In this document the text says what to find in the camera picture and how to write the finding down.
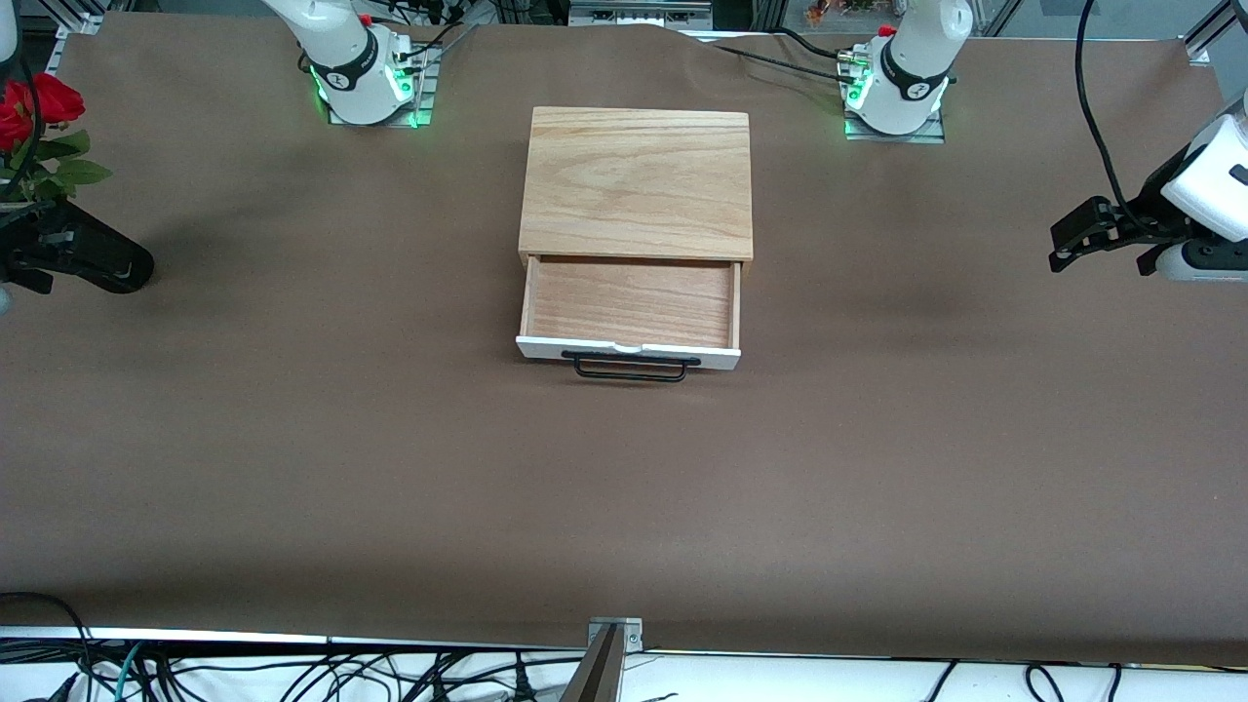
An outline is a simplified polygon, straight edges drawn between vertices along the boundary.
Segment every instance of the drawer handle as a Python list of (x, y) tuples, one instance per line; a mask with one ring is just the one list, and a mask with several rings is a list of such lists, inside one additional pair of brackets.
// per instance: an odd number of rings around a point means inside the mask
[[(564, 351), (564, 358), (572, 358), (572, 367), (580, 377), (594, 380), (644, 380), (650, 382), (680, 382), (689, 375), (689, 368), (700, 366), (700, 358), (664, 358), (661, 356), (633, 356), (629, 353), (598, 353)], [(604, 370), (594, 368), (594, 363), (605, 366), (630, 366), (634, 370)], [(654, 368), (656, 371), (666, 368), (675, 372), (641, 372), (636, 368)]]

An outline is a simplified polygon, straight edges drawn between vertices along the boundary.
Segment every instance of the wood grain panel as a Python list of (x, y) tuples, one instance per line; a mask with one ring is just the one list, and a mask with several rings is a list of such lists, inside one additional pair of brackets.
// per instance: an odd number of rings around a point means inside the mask
[(560, 254), (749, 261), (751, 216), (745, 114), (533, 110), (522, 260)]
[(728, 262), (532, 259), (525, 334), (729, 349), (736, 270)]

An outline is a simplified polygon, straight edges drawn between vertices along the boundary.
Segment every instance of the white floor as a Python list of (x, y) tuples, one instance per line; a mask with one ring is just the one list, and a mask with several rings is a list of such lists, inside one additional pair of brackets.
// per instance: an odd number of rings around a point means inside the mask
[[(567, 653), (530, 655), (563, 657)], [(404, 675), (419, 675), (432, 662), (432, 656), (396, 656)], [(300, 658), (286, 658), (301, 661)], [(271, 663), (276, 658), (213, 658), (187, 661), (177, 667), (210, 663), (246, 667)], [(505, 666), (510, 655), (487, 653), (473, 656), (453, 671), (454, 676), (470, 675)], [(529, 680), (538, 691), (560, 687), (572, 677), (575, 665), (564, 663), (529, 668)], [(787, 658), (754, 656), (650, 655), (630, 656), (625, 663), (620, 702), (655, 702), (673, 696), (673, 702), (926, 702), (936, 678), (945, 668), (940, 662), (862, 661), (835, 658)], [(195, 672), (185, 682), (208, 702), (275, 702), (303, 672), (302, 667), (262, 672)], [(1022, 665), (961, 663), (948, 677), (938, 702), (1026, 702), (1031, 700), (1023, 683)], [(1102, 702), (1109, 690), (1112, 671), (1094, 667), (1048, 668), (1066, 702)], [(26, 702), (45, 698), (72, 672), (67, 663), (0, 666), (0, 702)], [(116, 675), (115, 670), (106, 671)], [(474, 685), (456, 691), (456, 702), (494, 702), (508, 700), (505, 683), (513, 678), (499, 676), (504, 685)], [(1037, 687), (1047, 701), (1056, 697), (1036, 676)], [(319, 701), (328, 693), (332, 677), (326, 678), (305, 701)], [(96, 686), (96, 700), (109, 702)], [(342, 691), (342, 702), (384, 702), (401, 695), (376, 683), (358, 680)], [(82, 701), (80, 680), (70, 697)], [(1117, 702), (1221, 702), (1248, 700), (1248, 675), (1196, 671), (1123, 671)]]

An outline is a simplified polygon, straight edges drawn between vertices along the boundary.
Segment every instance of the red rose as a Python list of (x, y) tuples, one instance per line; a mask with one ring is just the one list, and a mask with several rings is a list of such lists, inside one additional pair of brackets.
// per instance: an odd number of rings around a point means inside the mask
[(10, 80), (5, 86), (4, 104), (0, 105), (0, 151), (12, 152), (34, 131), (29, 100), (30, 91), (25, 84)]
[(49, 74), (35, 74), (39, 114), (47, 124), (71, 122), (82, 116), (82, 95)]

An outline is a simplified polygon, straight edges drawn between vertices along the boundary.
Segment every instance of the open drawer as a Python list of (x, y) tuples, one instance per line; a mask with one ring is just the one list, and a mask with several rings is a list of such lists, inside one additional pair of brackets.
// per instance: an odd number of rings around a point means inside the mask
[(590, 376), (612, 377), (607, 366), (729, 371), (741, 356), (740, 295), (740, 261), (529, 256), (515, 342), (529, 358), (570, 360)]

